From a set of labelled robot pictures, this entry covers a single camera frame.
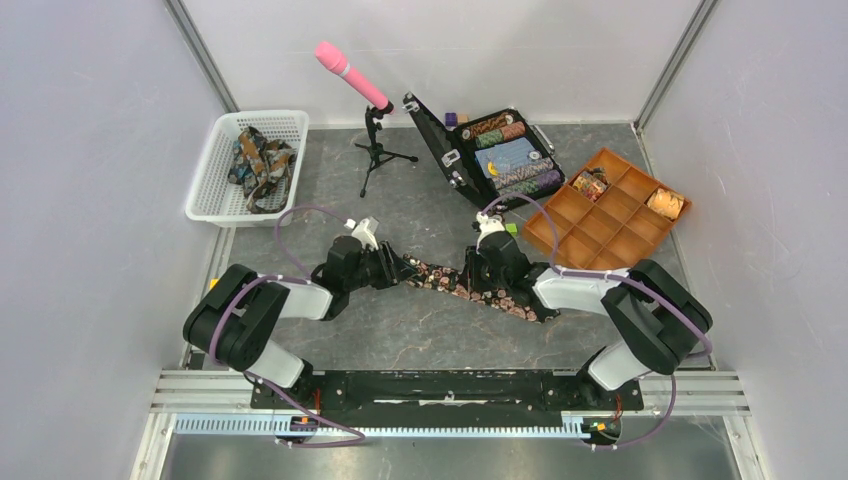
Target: white basket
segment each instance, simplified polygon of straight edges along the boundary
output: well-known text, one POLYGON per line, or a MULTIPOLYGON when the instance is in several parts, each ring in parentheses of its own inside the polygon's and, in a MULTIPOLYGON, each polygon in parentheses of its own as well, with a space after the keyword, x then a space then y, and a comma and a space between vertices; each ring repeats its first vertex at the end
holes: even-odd
MULTIPOLYGON (((233 164, 233 142, 238 139, 244 127, 251 126, 259 130, 268 140, 283 139, 297 149, 294 173, 284 210, 294 205, 297 194, 297 180, 303 165, 303 150, 306 147, 306 132, 309 129, 309 115, 300 110, 259 110, 255 112, 228 113, 215 122, 212 133, 206 139, 200 165, 191 183, 186 215, 192 220, 210 222, 219 227, 270 227, 279 213, 253 214, 247 208, 247 199, 241 185, 227 181, 227 175, 233 164)), ((264 204, 279 205, 284 191, 277 192, 262 200, 264 204)), ((292 216, 286 217, 281 225, 291 223, 292 216)))

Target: pink microphone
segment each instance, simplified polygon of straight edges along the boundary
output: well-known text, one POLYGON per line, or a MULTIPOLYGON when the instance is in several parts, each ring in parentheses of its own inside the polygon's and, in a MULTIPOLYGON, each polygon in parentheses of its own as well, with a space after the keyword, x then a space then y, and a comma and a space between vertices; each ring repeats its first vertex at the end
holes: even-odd
POLYGON ((341 50, 331 43, 321 42, 318 44, 318 47, 315 48, 315 58, 327 70, 342 77, 348 85, 368 99, 378 110, 384 110, 386 107, 391 106, 389 99, 377 87, 372 85, 367 78, 359 73, 359 70, 351 67, 341 50))

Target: microphone stand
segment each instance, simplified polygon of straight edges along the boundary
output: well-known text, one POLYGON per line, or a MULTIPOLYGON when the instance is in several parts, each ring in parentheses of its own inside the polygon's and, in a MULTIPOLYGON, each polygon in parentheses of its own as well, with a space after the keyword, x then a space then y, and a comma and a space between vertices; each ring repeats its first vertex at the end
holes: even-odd
POLYGON ((365 129, 368 131, 368 140, 371 141, 371 145, 367 146, 359 143, 353 144, 356 147, 364 148, 371 157, 371 164, 368 166, 368 173, 365 174, 365 183, 362 184, 362 190, 359 192, 360 198, 365 198, 365 189, 368 187, 368 178, 371 177, 371 172, 385 165, 389 160, 405 158, 413 163, 418 161, 418 157, 388 152, 383 149, 383 144, 377 141, 377 131, 383 129, 383 125, 380 123, 380 120, 383 119, 384 115, 391 113, 392 110, 394 110, 392 102, 389 102, 389 104, 386 105, 386 108, 383 108, 382 110, 373 106, 369 106, 365 109, 365 129), (388 155, 389 157, 380 158, 383 155, 388 155))

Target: wooden compartment tray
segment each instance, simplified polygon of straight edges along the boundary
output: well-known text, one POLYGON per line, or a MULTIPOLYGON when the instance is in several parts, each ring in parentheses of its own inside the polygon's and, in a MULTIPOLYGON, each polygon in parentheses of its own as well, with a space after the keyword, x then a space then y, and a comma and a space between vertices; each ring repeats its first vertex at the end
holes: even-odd
MULTIPOLYGON (((557 224, 557 263, 611 270, 632 267, 649 256, 692 206, 686 199, 677 219, 663 217, 645 205, 657 188, 675 191, 602 148, 545 204, 545 211, 557 224), (592 202, 572 184, 582 172, 597 167, 604 168, 609 186, 592 202)), ((550 225, 540 212, 527 221, 521 235, 545 254, 555 248, 550 225)))

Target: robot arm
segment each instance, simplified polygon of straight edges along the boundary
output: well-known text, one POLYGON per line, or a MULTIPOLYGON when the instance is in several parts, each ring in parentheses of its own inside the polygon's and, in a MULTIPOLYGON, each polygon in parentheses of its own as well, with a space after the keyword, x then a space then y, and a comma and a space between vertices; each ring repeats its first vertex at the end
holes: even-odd
MULTIPOLYGON (((395 254, 388 242, 377 242, 377 226, 376 220, 367 218, 350 236, 338 237, 312 279, 280 276, 251 290, 236 306, 243 313, 231 315, 224 325, 216 347, 217 360, 240 372, 250 370, 282 388, 298 390, 298 381, 311 376, 312 366, 271 340, 277 320, 332 320, 348 305, 350 292, 365 286, 388 288, 417 271, 395 254)), ((230 266, 189 315, 183 338, 208 352, 227 306, 258 276, 243 265, 230 266)))
POLYGON ((621 333, 622 341, 596 353, 578 373, 595 390, 584 392, 589 396, 616 390, 652 371, 669 375, 698 343, 665 308, 649 310, 646 302, 653 299, 632 286, 608 279, 610 274, 646 285, 681 310, 702 332, 712 326, 706 309, 653 260, 641 260, 630 269, 591 272, 594 278, 561 275, 547 264, 530 263, 498 219, 478 214, 477 221, 477 252, 486 265, 483 275, 487 279, 513 296, 523 296, 551 310, 570 308, 607 315, 621 333))

